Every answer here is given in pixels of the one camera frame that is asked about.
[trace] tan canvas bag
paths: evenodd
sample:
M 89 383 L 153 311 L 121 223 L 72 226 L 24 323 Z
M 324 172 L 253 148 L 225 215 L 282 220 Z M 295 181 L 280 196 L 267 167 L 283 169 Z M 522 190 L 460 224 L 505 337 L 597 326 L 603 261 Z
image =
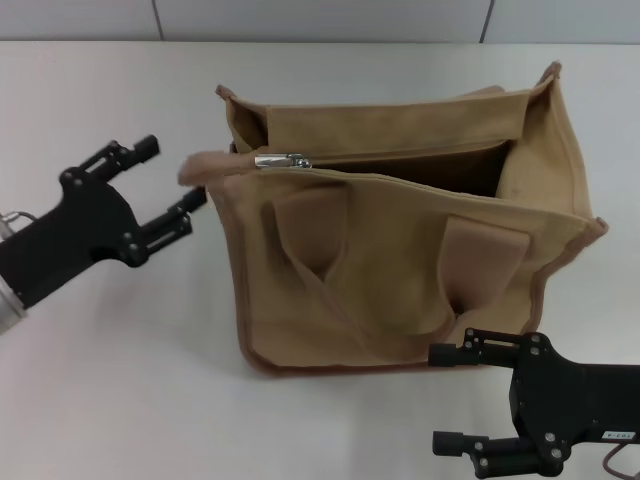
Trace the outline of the tan canvas bag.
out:
M 263 106 L 219 87 L 237 153 L 196 154 L 180 181 L 220 214 L 249 362 L 424 368 L 467 327 L 536 329 L 547 278 L 607 230 L 559 71 L 414 105 Z

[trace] bag handle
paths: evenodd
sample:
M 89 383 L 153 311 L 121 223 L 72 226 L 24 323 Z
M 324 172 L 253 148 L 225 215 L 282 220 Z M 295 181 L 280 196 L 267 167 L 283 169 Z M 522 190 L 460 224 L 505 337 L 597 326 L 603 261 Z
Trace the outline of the bag handle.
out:
M 449 217 L 438 259 L 442 322 L 423 334 L 389 332 L 349 315 L 327 282 L 347 248 L 347 204 L 347 189 L 331 186 L 289 195 L 273 207 L 284 253 L 307 290 L 349 328 L 365 351 L 384 361 L 424 360 L 431 343 L 453 328 L 458 314 L 502 295 L 529 247 L 526 233 Z

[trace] brown bag trim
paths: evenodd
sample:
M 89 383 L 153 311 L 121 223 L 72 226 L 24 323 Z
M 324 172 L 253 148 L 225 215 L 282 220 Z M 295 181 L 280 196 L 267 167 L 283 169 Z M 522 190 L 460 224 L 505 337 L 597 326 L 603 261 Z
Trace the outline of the brown bag trim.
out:
M 250 296 L 247 287 L 247 265 L 244 255 L 244 231 L 242 223 L 232 207 L 224 186 L 225 178 L 220 178 L 209 184 L 207 190 L 212 198 L 220 221 L 224 227 L 227 240 L 227 250 L 231 263 L 231 274 L 236 299 L 236 324 L 238 328 L 238 341 L 240 350 L 246 361 L 254 369 L 270 376 L 299 376 L 299 375 L 336 375 L 354 373 L 384 373 L 400 371 L 436 371 L 439 368 L 429 367 L 427 362 L 418 362 L 401 365 L 375 365 L 367 367 L 353 367 L 346 365 L 330 365 L 326 367 L 292 367 L 279 366 L 256 353 L 251 347 L 251 310 Z M 560 268 L 571 263 L 586 247 L 594 243 L 598 238 L 607 233 L 609 226 L 601 218 L 596 218 L 585 231 L 571 240 L 562 253 L 554 260 L 544 265 L 535 272 L 531 281 L 531 310 L 529 321 L 521 333 L 535 331 L 540 325 L 544 300 L 544 289 L 549 277 Z

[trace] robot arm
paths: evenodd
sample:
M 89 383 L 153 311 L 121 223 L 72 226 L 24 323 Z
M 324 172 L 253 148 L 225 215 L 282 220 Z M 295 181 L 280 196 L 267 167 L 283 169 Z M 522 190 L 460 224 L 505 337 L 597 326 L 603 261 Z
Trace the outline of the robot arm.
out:
M 94 263 L 120 260 L 139 267 L 149 256 L 192 232 L 189 213 L 206 202 L 197 188 L 160 217 L 139 225 L 126 200 L 108 182 L 160 153 L 148 136 L 129 150 L 111 142 L 79 167 L 60 175 L 56 208 L 14 233 L 0 221 L 0 334 L 42 299 Z
M 466 331 L 460 348 L 432 345 L 429 364 L 513 369 L 509 403 L 518 437 L 433 434 L 433 453 L 467 453 L 477 478 L 526 473 L 555 477 L 573 445 L 640 443 L 640 367 L 573 363 L 560 356 L 545 335 L 474 329 Z

